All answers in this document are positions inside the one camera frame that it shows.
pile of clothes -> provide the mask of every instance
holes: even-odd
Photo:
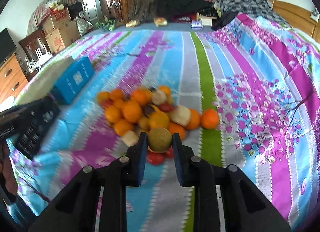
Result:
[[[215,7],[220,9],[221,18],[230,17],[230,15],[235,17],[238,13],[244,13],[253,18],[262,16],[289,26],[285,19],[272,11],[267,0],[216,0]]]
[[[250,17],[263,16],[268,20],[288,25],[286,20],[274,13],[268,0],[133,0],[129,20],[151,22],[155,17],[163,17],[168,22],[191,22],[196,12],[203,16],[220,18],[213,30],[231,22],[238,13]]]

metal screw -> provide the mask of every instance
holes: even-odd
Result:
[[[119,161],[120,161],[121,163],[127,163],[127,162],[129,161],[129,157],[127,157],[127,156],[122,156],[122,157],[119,159]]]
[[[199,163],[201,161],[201,158],[199,156],[192,156],[191,161],[194,163]]]
[[[234,164],[229,165],[228,169],[233,172],[238,171],[238,167]]]
[[[83,170],[84,173],[89,173],[89,172],[92,171],[92,167],[91,166],[85,166],[85,167],[83,167],[82,170]]]

colorful bedsheet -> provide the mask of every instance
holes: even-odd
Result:
[[[89,56],[96,74],[62,108],[40,154],[12,152],[19,193],[39,214],[86,165],[108,165],[126,146],[105,123],[99,91],[167,85],[175,101],[215,108],[216,130],[193,130],[184,144],[218,166],[238,165],[296,228],[319,200],[319,45],[261,17],[239,14],[213,33],[114,32],[84,37],[57,55]],[[128,231],[192,231],[193,190],[173,160],[146,164],[140,188],[127,189]]]

drawer handle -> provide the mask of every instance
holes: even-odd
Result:
[[[11,72],[12,72],[12,69],[8,69],[8,71],[4,74],[4,77],[7,78]]]
[[[18,88],[19,85],[20,85],[20,83],[17,82],[17,83],[14,85],[14,87],[12,88],[12,91],[15,91],[15,90]]]

pile of fruit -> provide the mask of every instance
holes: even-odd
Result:
[[[130,95],[120,89],[101,92],[97,102],[104,108],[107,125],[127,146],[137,144],[141,132],[148,133],[149,163],[158,165],[165,157],[172,158],[172,135],[178,133],[181,140],[186,131],[200,125],[214,129],[219,123],[215,110],[207,109],[200,116],[198,111],[182,105],[175,105],[171,90],[167,86],[146,88],[140,86]]]

